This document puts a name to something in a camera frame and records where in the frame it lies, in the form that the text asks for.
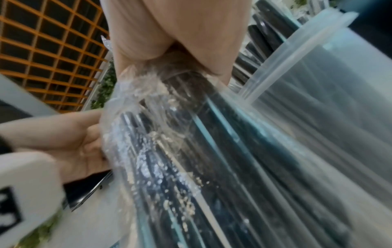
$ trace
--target human hand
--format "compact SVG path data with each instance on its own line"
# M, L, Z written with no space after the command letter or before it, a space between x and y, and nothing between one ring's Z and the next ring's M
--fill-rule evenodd
M227 84L251 4L251 0L101 0L118 76L129 65L160 57L180 43Z
M15 152L51 155L63 183L109 170L101 152L101 110L27 118L0 125L0 136Z

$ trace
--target clear plastic bag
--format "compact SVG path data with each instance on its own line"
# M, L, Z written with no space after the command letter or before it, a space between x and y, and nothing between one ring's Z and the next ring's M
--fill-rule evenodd
M129 68L105 105L121 247L390 247L389 209L192 61Z

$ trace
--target translucent plastic container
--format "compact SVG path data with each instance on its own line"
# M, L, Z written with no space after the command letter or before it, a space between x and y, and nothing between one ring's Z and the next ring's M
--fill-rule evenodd
M392 60L322 11L240 94L260 113L392 209Z

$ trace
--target orange grid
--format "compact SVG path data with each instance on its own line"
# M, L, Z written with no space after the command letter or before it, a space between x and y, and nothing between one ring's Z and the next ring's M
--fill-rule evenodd
M109 35L107 25L100 26L99 24L105 18L102 8L92 0L75 0L72 7L64 3L64 0L40 1L41 5L38 10L29 3L24 4L18 0L3 0L0 12L0 73L14 79L21 87L54 107L60 113L79 111L83 107L83 99L88 98L88 94L85 95L86 91L91 92L93 89L89 85L91 82L98 80L94 78L96 72L102 72L99 69L101 63L107 62L104 59L107 50L101 42L98 42L97 38L100 34L106 37ZM88 13L87 16L84 16L79 12L83 1L83 4L88 4L89 8L95 8L94 18L91 15L89 16ZM60 22L61 19L59 20L57 16L52 15L56 20L47 16L46 12L51 11L49 3L56 4L56 7L61 7L69 13L66 24ZM25 11L25 13L27 11L27 13L35 15L37 17L35 28L28 26L27 23L19 22L18 18L12 16L13 12L8 10L10 4L11 7L20 9L19 11ZM76 22L76 25L82 25L80 20L89 25L88 31L82 31L81 27L76 28L78 30L72 28L75 17L78 17L76 21L79 21ZM60 37L45 33L42 28L44 22L49 22L64 30L62 38L59 39ZM4 31L6 26L9 29L16 29L19 32L24 31L26 34L32 35L32 41L27 44L27 42L18 40L18 38L9 37L9 34ZM82 38L82 46L78 47L76 41L69 44L67 41L69 34L73 34L70 40L74 36L79 39ZM43 45L40 47L38 45L40 40L56 44L58 46L57 52L54 53L54 51L42 47ZM18 48L21 51L26 51L28 56L9 54L3 46L11 46L13 49ZM78 54L77 59L71 53ZM42 60L35 61L35 56L50 58L53 61L52 66L44 64L46 62ZM66 63L66 66L73 69L61 67L61 63Z

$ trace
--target lattice panel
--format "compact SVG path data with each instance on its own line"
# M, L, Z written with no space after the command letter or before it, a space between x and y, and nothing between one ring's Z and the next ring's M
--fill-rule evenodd
M60 113L80 111L107 62L99 0L1 0L0 73Z

